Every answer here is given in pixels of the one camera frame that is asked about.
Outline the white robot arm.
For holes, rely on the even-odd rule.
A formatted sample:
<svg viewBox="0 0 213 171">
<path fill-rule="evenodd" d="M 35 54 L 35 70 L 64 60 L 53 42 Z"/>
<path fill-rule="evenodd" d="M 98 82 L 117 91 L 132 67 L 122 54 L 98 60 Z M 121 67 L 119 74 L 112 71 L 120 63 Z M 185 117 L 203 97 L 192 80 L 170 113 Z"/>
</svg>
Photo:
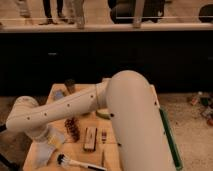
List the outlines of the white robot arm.
<svg viewBox="0 0 213 171">
<path fill-rule="evenodd" d="M 19 97 L 6 128 L 39 135 L 39 128 L 50 122 L 102 108 L 109 111 L 120 144 L 123 171 L 176 171 L 151 86 L 135 71 L 121 71 L 107 81 L 43 106 L 32 97 Z"/>
</svg>

